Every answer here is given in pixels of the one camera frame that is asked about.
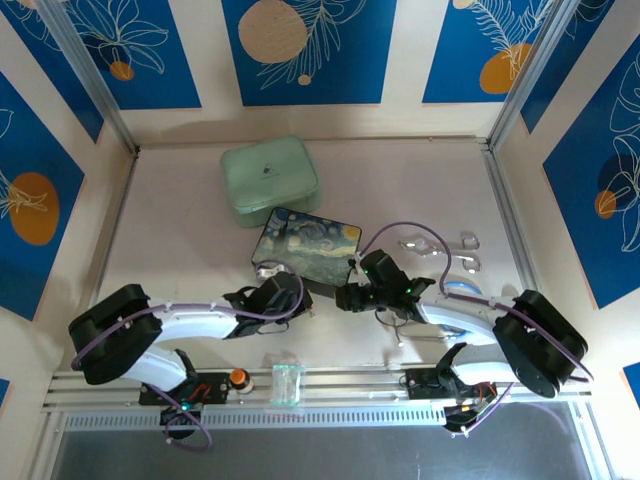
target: ventilation grille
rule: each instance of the ventilation grille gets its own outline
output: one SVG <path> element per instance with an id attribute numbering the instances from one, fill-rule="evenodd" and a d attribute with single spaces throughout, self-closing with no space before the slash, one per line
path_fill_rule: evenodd
<path id="1" fill-rule="evenodd" d="M 156 430 L 159 411 L 78 412 L 67 419 L 66 432 Z M 205 411 L 203 423 L 212 430 L 256 428 L 330 428 L 444 425 L 442 408 L 350 407 L 309 408 L 294 411 L 224 410 Z"/>

